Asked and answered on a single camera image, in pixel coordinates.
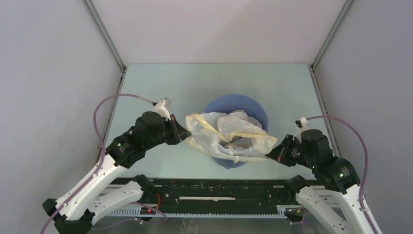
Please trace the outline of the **blue plastic trash bin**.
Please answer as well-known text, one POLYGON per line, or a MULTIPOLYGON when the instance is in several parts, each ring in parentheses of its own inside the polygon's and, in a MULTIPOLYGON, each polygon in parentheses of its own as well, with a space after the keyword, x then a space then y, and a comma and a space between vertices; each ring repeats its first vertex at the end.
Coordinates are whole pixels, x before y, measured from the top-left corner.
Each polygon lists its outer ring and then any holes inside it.
POLYGON ((268 117, 264 108, 254 99, 240 95, 229 94, 216 98, 211 101, 204 109, 203 112, 219 112, 219 113, 232 113, 237 110, 243 110, 249 117, 255 118, 261 128, 266 132, 268 131, 268 117))

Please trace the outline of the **translucent yellowish trash bag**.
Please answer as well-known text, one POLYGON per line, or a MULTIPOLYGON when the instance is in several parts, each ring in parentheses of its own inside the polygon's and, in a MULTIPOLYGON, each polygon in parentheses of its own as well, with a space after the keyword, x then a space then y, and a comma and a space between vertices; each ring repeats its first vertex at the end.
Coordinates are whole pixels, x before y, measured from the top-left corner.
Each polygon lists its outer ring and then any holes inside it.
POLYGON ((278 139, 243 110, 230 114, 210 112, 186 116, 191 136, 186 142, 213 158, 237 162, 262 162, 278 139))

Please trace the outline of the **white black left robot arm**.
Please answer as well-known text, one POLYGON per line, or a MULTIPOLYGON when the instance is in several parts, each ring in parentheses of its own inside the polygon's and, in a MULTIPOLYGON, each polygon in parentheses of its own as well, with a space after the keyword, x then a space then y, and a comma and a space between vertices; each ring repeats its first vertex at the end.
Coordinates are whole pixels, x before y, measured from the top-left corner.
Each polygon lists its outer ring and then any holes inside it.
POLYGON ((67 194, 47 199, 43 209, 60 234, 86 234, 93 225, 112 211, 132 202, 148 203, 154 197, 154 184, 137 175, 123 187, 104 196, 101 192, 134 163, 145 157, 146 151, 161 145, 176 145, 191 135, 174 115, 164 117, 148 111, 135 125, 116 137, 103 157, 67 194))

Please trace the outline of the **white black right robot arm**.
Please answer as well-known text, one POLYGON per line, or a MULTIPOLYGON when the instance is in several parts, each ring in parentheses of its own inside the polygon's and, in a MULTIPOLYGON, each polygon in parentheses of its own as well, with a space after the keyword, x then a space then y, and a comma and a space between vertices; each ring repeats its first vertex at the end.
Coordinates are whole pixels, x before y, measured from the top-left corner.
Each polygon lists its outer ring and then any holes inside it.
POLYGON ((301 128, 266 155, 282 165, 301 165, 311 169, 316 180, 330 191, 345 220, 320 201, 302 176, 287 181, 283 197, 290 204, 299 203, 311 212, 331 233, 379 234, 378 226, 364 195, 364 181, 346 159, 333 155, 322 131, 301 128))

